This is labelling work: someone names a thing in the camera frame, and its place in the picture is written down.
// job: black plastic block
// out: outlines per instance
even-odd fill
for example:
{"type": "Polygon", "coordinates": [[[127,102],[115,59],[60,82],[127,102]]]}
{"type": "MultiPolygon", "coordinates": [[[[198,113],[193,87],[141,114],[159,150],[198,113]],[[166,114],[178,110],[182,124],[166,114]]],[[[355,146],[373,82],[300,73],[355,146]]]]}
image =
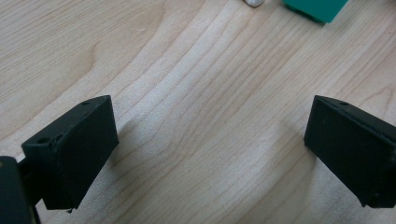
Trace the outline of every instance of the black plastic block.
{"type": "Polygon", "coordinates": [[[0,157],[0,223],[34,223],[35,212],[23,190],[17,161],[0,157]]]}
{"type": "Polygon", "coordinates": [[[47,208],[78,208],[118,142],[110,96],[76,105],[24,142],[47,208]]]}
{"type": "Polygon", "coordinates": [[[304,137],[363,206],[396,204],[396,128],[348,103],[316,96],[304,137]]]}

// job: wooden table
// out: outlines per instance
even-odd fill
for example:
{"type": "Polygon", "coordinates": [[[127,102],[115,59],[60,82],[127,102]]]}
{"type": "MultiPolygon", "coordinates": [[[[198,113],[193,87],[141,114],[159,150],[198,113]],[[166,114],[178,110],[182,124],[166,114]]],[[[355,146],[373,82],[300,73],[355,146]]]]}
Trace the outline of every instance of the wooden table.
{"type": "Polygon", "coordinates": [[[0,155],[110,94],[120,145],[43,223],[395,223],[303,141],[314,95],[396,124],[396,1],[330,24],[242,0],[0,3],[0,155]]]}

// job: green object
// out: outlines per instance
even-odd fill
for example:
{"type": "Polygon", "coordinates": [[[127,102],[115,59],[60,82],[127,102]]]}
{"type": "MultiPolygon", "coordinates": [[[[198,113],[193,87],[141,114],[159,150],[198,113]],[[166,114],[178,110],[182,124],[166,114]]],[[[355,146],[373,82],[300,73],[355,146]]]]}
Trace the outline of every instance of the green object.
{"type": "Polygon", "coordinates": [[[302,11],[314,21],[331,22],[347,0],[283,0],[293,11],[302,11]]]}

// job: light wood surface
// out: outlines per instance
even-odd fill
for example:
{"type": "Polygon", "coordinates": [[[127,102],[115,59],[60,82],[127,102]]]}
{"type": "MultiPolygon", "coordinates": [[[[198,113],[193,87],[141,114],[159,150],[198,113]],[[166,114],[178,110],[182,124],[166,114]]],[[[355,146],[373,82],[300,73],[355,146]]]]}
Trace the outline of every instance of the light wood surface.
{"type": "Polygon", "coordinates": [[[396,124],[396,1],[330,24],[243,0],[0,2],[0,155],[110,94],[120,145],[43,223],[395,223],[304,146],[314,95],[396,124]]]}

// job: white object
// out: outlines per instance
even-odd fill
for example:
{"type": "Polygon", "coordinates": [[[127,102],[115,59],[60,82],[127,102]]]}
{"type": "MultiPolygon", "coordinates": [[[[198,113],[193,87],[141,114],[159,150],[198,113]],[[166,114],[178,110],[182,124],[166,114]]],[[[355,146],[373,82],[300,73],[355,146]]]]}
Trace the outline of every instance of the white object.
{"type": "Polygon", "coordinates": [[[245,0],[245,2],[247,2],[247,4],[251,7],[257,7],[261,5],[264,1],[265,0],[245,0]]]}

